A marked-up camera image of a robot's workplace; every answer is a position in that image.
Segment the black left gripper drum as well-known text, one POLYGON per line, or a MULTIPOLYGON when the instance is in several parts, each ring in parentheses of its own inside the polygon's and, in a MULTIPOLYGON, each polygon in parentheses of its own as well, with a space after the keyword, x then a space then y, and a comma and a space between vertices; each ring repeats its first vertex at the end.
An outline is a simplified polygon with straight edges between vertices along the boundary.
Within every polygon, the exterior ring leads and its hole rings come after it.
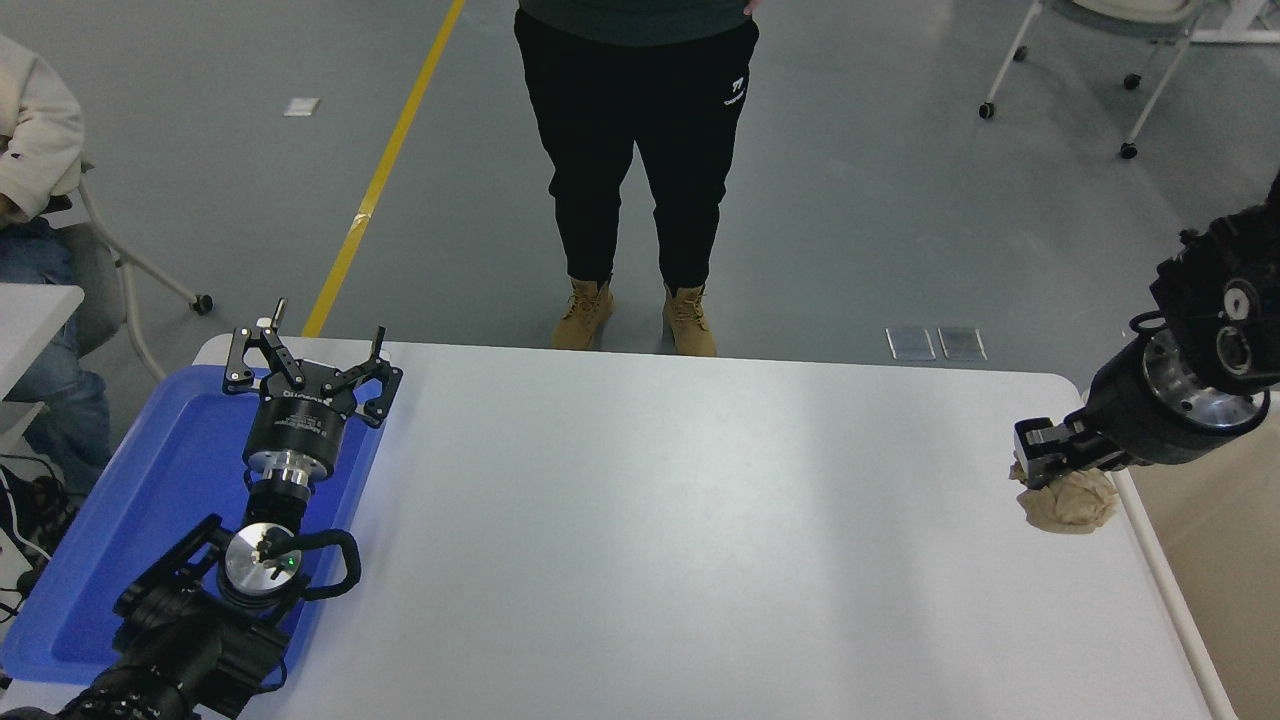
POLYGON ((353 413, 352 389, 323 397, 293 389, 261 388, 259 409, 244 446, 244 465, 265 474, 271 462, 293 459, 308 474, 332 474, 346 423, 353 413))

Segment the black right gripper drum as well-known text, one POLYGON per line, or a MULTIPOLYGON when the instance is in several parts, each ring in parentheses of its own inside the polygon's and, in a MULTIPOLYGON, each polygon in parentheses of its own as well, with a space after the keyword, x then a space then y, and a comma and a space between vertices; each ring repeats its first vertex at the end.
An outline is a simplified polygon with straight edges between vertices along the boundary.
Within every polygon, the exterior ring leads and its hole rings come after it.
POLYGON ((1138 464, 1194 461, 1262 420, 1262 392, 1213 388, 1172 338, 1130 342, 1098 370, 1085 401, 1085 424, 1138 464))

